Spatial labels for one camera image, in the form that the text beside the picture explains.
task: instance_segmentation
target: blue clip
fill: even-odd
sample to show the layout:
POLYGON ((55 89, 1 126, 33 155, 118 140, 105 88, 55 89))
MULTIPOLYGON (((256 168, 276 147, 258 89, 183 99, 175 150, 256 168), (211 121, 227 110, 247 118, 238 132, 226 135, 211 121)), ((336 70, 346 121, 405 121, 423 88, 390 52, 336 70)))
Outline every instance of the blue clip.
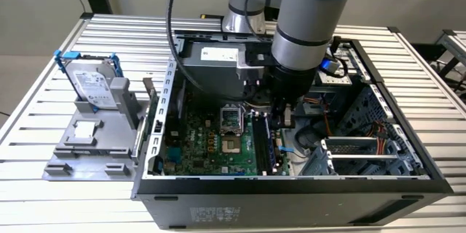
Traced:
POLYGON ((279 149, 280 151, 294 152, 294 149, 292 149, 292 148, 288 148, 288 147, 282 147, 282 146, 279 146, 278 149, 279 149))
POLYGON ((330 60, 323 59, 320 66, 322 66, 324 69, 327 69, 328 66, 330 66, 330 60))
POLYGON ((61 50, 57 49, 57 50, 53 52, 53 60, 55 60, 57 66, 59 66, 59 68, 60 68, 60 71, 61 71, 63 73, 67 73, 67 71, 65 71, 65 66, 64 66, 63 63, 61 63, 60 54, 61 54, 61 50))
POLYGON ((81 53, 76 52, 76 51, 68 51, 64 55, 63 58, 64 59, 79 59, 81 57, 81 53))
POLYGON ((114 61, 116 76, 123 77, 123 70, 119 65, 119 58, 115 52, 109 55, 109 59, 114 61))

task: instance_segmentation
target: motherboard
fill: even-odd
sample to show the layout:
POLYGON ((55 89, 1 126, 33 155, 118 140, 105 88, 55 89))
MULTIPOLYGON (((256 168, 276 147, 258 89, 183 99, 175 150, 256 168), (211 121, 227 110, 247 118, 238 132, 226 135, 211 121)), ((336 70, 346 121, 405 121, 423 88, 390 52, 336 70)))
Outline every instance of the motherboard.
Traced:
POLYGON ((203 112, 187 104, 186 111, 180 143, 167 147, 167 175, 255 176, 264 175, 264 165, 271 171, 267 175, 288 175, 286 158, 275 156, 280 152, 274 150, 283 144, 280 132, 255 130, 259 120, 251 112, 234 104, 203 112))

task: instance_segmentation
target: aluminum table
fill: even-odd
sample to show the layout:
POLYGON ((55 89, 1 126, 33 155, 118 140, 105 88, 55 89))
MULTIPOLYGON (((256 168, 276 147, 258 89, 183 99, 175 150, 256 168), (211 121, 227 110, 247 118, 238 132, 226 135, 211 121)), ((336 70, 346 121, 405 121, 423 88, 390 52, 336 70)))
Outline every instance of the aluminum table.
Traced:
MULTIPOLYGON (((220 30, 219 20, 175 19, 172 24, 174 29, 220 30)), ((274 27, 267 25, 268 33, 274 27)), ((383 227, 251 231, 466 232, 466 107, 401 33, 339 26, 335 34, 359 39, 455 195, 383 227)), ((93 15, 79 20, 60 49, 88 55, 116 52, 131 90, 138 99, 148 99, 142 79, 152 77, 162 86, 171 56, 166 37, 163 18, 93 15)), ((144 205, 130 200, 132 182, 41 180, 75 112, 73 99, 51 61, 0 130, 0 232, 155 232, 144 205)))

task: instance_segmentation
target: robotic arm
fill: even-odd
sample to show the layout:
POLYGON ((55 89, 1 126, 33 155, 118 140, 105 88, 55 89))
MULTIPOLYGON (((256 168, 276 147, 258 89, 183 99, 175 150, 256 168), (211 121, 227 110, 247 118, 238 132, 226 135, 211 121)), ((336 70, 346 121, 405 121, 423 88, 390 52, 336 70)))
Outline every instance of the robotic arm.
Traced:
MULTIPOLYGON (((260 1, 247 6, 247 10, 231 8, 244 0, 230 0, 231 17, 242 12, 255 12, 250 16, 254 30, 263 33, 260 26, 260 1)), ((270 69, 270 88, 272 95, 272 117, 279 118, 280 126, 286 125, 287 107, 292 108, 298 97, 304 95, 312 84, 316 68, 324 58, 327 44, 335 31, 347 0, 282 0, 271 54, 279 66, 270 69)), ((234 25, 242 25, 236 17, 234 25)), ((244 32, 244 27, 230 27, 227 30, 244 32)))

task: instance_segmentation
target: floor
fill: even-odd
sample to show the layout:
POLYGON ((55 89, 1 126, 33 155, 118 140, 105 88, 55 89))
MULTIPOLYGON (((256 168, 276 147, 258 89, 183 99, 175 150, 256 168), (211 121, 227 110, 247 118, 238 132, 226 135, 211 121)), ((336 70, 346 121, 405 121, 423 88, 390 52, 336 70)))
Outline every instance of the floor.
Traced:
MULTIPOLYGON (((0 55, 0 111, 11 114, 52 56, 0 55)), ((0 114, 0 127, 8 117, 0 114)))

